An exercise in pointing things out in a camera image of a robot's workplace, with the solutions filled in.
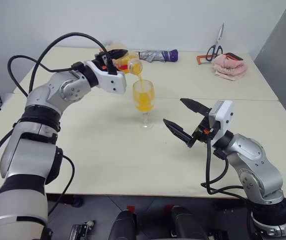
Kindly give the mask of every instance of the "gray floor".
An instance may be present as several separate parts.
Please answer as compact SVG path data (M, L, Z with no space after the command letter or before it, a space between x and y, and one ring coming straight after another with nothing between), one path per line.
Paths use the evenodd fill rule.
M216 210L217 200L191 197L155 196L84 196L84 205L73 208L59 204L49 217L53 240L67 240L73 224L95 220L89 240L108 240L114 220L127 206L135 206L139 224L138 240L170 237L165 224L164 206L180 205L189 209L205 229L228 231L230 240L249 240L246 228L247 210L244 208Z

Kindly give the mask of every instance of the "folded cloth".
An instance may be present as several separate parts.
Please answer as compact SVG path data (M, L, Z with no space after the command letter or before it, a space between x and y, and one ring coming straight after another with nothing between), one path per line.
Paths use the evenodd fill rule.
M212 63L216 70L215 75L232 81L235 81L242 76L248 68L245 61L228 59L226 55L223 54L218 55Z

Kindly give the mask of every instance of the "white table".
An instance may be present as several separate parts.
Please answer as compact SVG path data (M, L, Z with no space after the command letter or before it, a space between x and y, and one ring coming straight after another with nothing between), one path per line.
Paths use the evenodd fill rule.
M213 106L214 99L196 99ZM0 112L0 139L23 113L25 98L14 94ZM259 141L269 160L284 178L286 195L286 111L278 101L236 100L231 131ZM195 143L189 149L173 136L163 118L192 133L202 116L187 109L177 98L156 98L151 111L154 126L142 130L139 112L130 94L91 94L71 105L61 118L57 145L75 163L76 174L68 193L125 194L193 197L209 196L200 186L205 180L206 148ZM212 178L224 168L222 160L212 157ZM60 193L70 176L63 160L59 177L46 186L48 193ZM230 168L216 187L240 184Z
M78 61L92 60L98 49L54 47L42 63L50 69L69 68ZM278 98L255 66L248 54L239 54L248 64L247 73L237 81L229 81L214 75L211 64L198 65L199 52L179 52L175 62L143 61L142 76L153 82L155 94L159 98L194 98L194 99L233 99L233 100L269 100ZM22 80L21 85L28 90L32 70ZM34 86L46 83L51 73L38 68ZM126 75L127 84L132 86L136 76ZM92 96L107 96L108 93L93 89Z

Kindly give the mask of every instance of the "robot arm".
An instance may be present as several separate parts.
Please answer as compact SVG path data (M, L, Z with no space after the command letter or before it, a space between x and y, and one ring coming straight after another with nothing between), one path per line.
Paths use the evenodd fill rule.
M29 94L1 157L0 240L50 239L44 185L59 173L63 151L55 144L64 110L93 87L117 94L126 90L124 73L108 74L97 60L72 67Z
M214 155L227 159L236 170L248 198L260 239L279 237L286 240L286 204L280 172L268 161L264 148L255 140L228 131L233 119L233 102L217 101L212 109L191 99L181 101L192 111L204 116L192 136L177 124L164 119L165 125L188 147L196 140L215 148Z

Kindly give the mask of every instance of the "white wall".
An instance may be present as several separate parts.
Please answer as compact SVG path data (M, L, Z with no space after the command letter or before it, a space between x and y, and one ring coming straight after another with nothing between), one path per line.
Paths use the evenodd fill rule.
M225 23L224 51L255 58L285 8L286 0L0 0L0 92L14 89L9 57L37 57L52 40L73 31L135 49L204 52ZM75 37L62 45L94 46ZM26 60L13 64L19 80L30 68Z

